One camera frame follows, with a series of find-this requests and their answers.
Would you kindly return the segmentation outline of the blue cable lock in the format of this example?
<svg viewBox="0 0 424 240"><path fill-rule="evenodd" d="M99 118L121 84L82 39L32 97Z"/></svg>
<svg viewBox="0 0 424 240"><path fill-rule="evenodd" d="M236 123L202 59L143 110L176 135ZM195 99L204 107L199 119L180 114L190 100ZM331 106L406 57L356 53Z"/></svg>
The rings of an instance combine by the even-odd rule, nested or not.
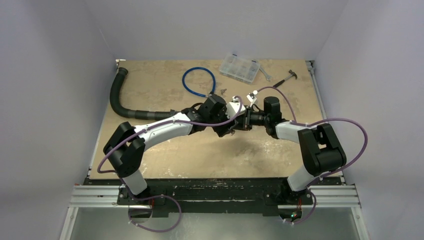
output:
<svg viewBox="0 0 424 240"><path fill-rule="evenodd" d="M200 71L207 73L209 75L209 80L202 79L201 77L199 78L198 75L194 74L193 76L190 77L187 84L186 78L189 75L191 75L193 72L199 73ZM188 91L190 94L195 95L197 97L207 98L210 95L216 93L216 86L217 86L216 77L209 69L205 67L196 66L196 67L192 67L188 69L182 75L181 83L186 91ZM203 92L197 92L196 90L193 90L190 88L190 86L193 87L195 84L199 84L199 89L203 90Z"/></svg>

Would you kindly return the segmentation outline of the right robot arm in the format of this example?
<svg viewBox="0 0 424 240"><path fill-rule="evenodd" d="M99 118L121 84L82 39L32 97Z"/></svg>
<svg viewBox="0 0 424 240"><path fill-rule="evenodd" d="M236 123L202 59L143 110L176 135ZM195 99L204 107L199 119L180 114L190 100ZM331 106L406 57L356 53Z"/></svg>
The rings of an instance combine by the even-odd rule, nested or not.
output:
<svg viewBox="0 0 424 240"><path fill-rule="evenodd" d="M288 204L300 198L301 191L323 173L335 171L347 163L346 154L329 123L316 126L301 126L282 116L280 100L269 96L263 101L262 110L246 108L243 114L243 129L253 126L265 127L266 133L274 139L299 144L302 165L287 177L280 196Z"/></svg>

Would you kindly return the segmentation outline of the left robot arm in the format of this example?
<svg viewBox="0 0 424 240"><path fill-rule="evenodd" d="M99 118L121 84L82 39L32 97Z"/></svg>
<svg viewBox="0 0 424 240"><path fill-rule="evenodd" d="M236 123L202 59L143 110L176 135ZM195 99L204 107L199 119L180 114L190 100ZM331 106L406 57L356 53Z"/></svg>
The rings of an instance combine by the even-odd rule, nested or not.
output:
<svg viewBox="0 0 424 240"><path fill-rule="evenodd" d="M142 205L149 199L148 184L140 171L144 152L176 137L189 136L206 128L227 127L241 113L242 103L237 95L226 102L212 94L198 109L186 108L174 116L145 125L132 126L124 122L104 146L103 161L110 162L128 187L130 199Z"/></svg>

